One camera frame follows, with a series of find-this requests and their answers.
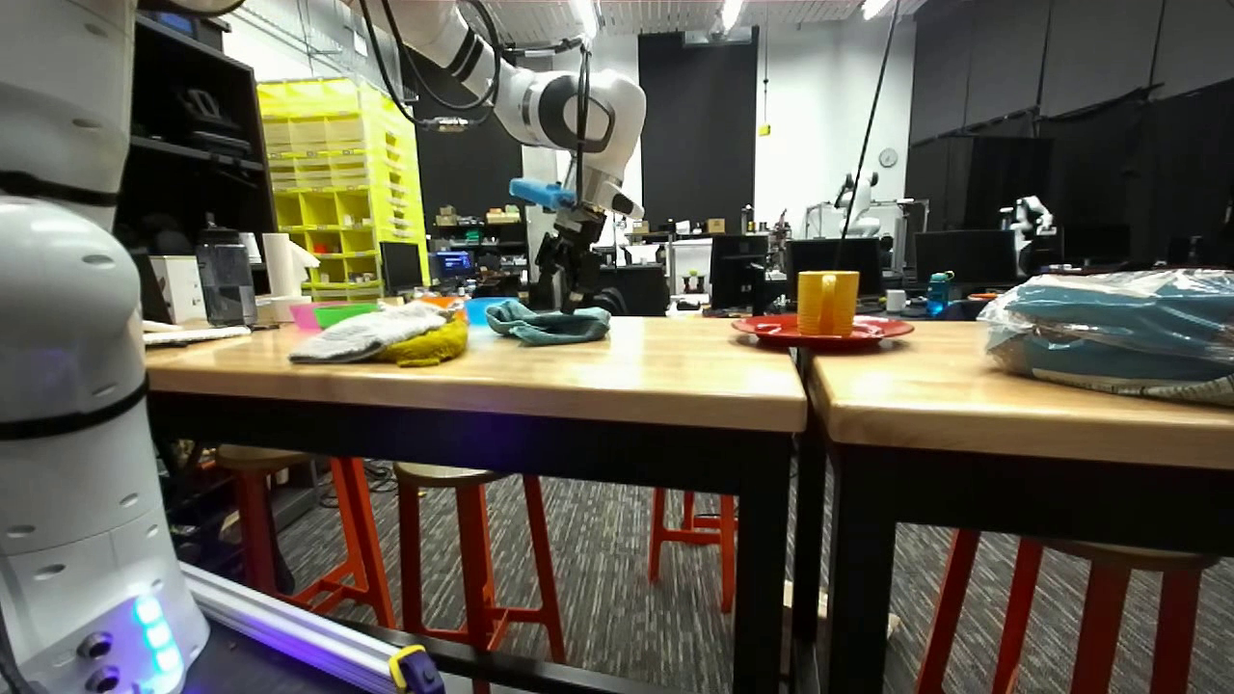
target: plastic bag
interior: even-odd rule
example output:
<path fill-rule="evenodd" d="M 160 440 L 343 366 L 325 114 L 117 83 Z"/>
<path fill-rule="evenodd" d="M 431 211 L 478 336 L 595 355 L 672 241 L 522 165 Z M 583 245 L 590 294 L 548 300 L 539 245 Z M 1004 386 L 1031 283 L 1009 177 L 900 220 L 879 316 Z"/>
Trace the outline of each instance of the plastic bag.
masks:
<path fill-rule="evenodd" d="M 1234 404 L 1234 274 L 1032 276 L 978 310 L 1008 368 L 1167 400 Z"/>

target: cable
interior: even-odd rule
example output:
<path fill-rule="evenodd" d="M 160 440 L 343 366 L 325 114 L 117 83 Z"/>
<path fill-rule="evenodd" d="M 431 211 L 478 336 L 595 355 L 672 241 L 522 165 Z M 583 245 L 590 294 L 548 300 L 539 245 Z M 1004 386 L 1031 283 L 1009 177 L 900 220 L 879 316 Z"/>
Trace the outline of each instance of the cable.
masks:
<path fill-rule="evenodd" d="M 895 46 L 900 7 L 901 7 L 901 0 L 895 0 L 895 15 L 890 15 L 885 61 L 879 61 L 879 79 L 877 79 L 877 97 L 873 97 L 873 114 L 865 119 L 865 137 L 859 137 L 855 174 L 851 174 L 855 188 L 859 188 L 859 174 L 865 174 L 865 155 L 873 151 L 873 134 L 877 134 L 877 114 L 879 114 L 879 97 L 885 97 L 885 79 L 888 79 L 890 46 Z M 851 188 L 851 196 L 850 196 L 850 202 L 845 202 L 842 240 L 850 240 L 850 226 L 851 226 L 855 188 Z"/>
<path fill-rule="evenodd" d="M 397 97 L 397 87 L 392 87 L 392 79 L 388 79 L 388 70 L 386 70 L 382 46 L 378 46 L 378 29 L 374 29 L 372 3 L 367 3 L 367 0 L 355 0 L 355 3 L 359 3 L 359 15 L 363 15 L 363 25 L 367 25 L 367 35 L 372 35 L 374 61 L 378 61 L 378 73 L 382 73 L 382 83 L 386 83 L 392 107 L 397 107 L 408 124 L 426 124 L 426 119 L 415 119 L 415 114 L 400 105 L 400 97 Z"/>
<path fill-rule="evenodd" d="M 574 147 L 574 200 L 583 200 L 583 155 L 585 155 L 585 114 L 590 114 L 590 48 L 577 43 L 577 147 Z"/>
<path fill-rule="evenodd" d="M 499 24 L 493 24 L 493 15 L 491 15 L 491 7 L 487 7 L 484 0 L 469 0 L 469 7 L 473 7 L 478 17 L 487 24 L 487 38 L 491 38 L 491 48 L 493 48 L 493 83 L 491 83 L 473 105 L 453 105 L 449 97 L 440 97 L 440 92 L 430 83 L 430 76 L 422 73 L 415 56 L 408 61 L 408 70 L 415 73 L 415 79 L 422 79 L 422 87 L 430 92 L 430 101 L 437 101 L 440 107 L 453 107 L 453 112 L 487 107 L 487 114 L 491 114 L 493 101 L 502 97 Z M 408 46 L 408 43 L 400 38 L 400 25 L 397 25 L 397 17 L 392 17 L 388 0 L 382 0 L 382 11 L 386 11 L 386 24 L 388 24 L 392 43 L 397 43 L 397 46 Z M 367 25 L 367 38 L 372 38 L 372 48 L 374 48 L 374 64 L 378 64 L 378 73 L 382 73 L 382 83 L 386 83 L 392 107 L 397 107 L 408 124 L 431 124 L 431 119 L 415 119 L 415 114 L 405 107 L 400 92 L 392 87 L 388 64 L 386 64 L 382 46 L 378 46 L 372 0 L 359 0 L 359 15 L 363 15 L 363 25 Z"/>
<path fill-rule="evenodd" d="M 762 124 L 770 124 L 770 61 L 768 61 L 768 43 L 770 43 L 770 35 L 762 38 L 760 35 L 760 61 L 762 61 Z"/>

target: carpet floor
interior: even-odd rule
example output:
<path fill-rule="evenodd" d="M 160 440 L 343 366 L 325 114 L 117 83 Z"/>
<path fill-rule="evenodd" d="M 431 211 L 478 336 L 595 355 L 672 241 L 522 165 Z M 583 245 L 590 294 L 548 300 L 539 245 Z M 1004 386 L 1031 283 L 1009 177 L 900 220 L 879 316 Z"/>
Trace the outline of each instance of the carpet floor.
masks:
<path fill-rule="evenodd" d="M 388 589 L 397 593 L 397 495 L 388 470 L 374 467 L 372 484 Z M 653 489 L 545 476 L 545 495 L 567 630 L 567 661 L 669 688 L 728 688 L 732 615 L 716 610 L 716 549 L 669 548 L 665 576 L 661 585 L 653 585 L 644 576 Z M 491 483 L 487 502 L 499 593 L 502 600 L 535 606 L 539 593 L 522 483 Z M 457 492 L 426 489 L 422 506 L 430 625 L 464 625 Z M 915 688 L 915 673 L 932 625 L 932 593 L 946 570 L 949 534 L 953 530 L 946 529 L 900 529 L 890 610 L 901 629 L 888 646 L 890 694 Z M 327 492 L 320 507 L 282 530 L 282 549 L 297 576 L 327 570 L 338 560 L 338 548 L 343 539 Z M 949 688 L 957 694 L 990 687 L 1009 560 L 1009 534 L 985 534 L 949 668 Z M 1081 560 L 1054 549 L 1045 555 L 1023 659 L 1026 694 L 1067 688 L 1084 576 L 1086 570 Z M 1153 574 L 1137 574 L 1129 582 L 1116 661 L 1119 694 L 1148 688 L 1158 585 L 1161 582 Z M 343 610 L 338 615 L 372 619 L 367 610 Z M 502 652 L 548 656 L 548 645 L 539 629 L 512 629 Z M 1234 694 L 1234 562 L 1216 562 L 1203 576 L 1191 688 Z"/>

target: red plate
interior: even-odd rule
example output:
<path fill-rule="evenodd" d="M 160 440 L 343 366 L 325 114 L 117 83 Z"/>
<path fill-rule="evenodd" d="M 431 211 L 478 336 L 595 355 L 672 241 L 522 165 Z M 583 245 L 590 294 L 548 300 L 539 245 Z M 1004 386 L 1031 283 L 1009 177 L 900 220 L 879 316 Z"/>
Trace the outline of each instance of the red plate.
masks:
<path fill-rule="evenodd" d="M 915 332 L 915 325 L 895 319 L 895 316 L 855 316 L 850 336 L 801 336 L 795 310 L 744 316 L 732 327 L 752 348 L 768 348 L 768 349 L 811 348 L 811 349 L 822 349 L 822 355 L 879 349 L 879 348 L 888 348 L 888 341 L 895 341 L 895 337 Z"/>

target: yellow storage bin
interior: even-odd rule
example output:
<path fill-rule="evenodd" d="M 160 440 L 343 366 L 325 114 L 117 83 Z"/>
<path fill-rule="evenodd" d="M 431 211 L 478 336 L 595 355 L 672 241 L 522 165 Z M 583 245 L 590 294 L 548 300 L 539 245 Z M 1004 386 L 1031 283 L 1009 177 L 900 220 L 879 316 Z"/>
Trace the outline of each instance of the yellow storage bin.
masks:
<path fill-rule="evenodd" d="M 325 265 L 310 295 L 382 294 L 378 241 L 415 241 L 431 281 L 415 130 L 363 79 L 310 76 L 257 83 L 278 226 Z"/>

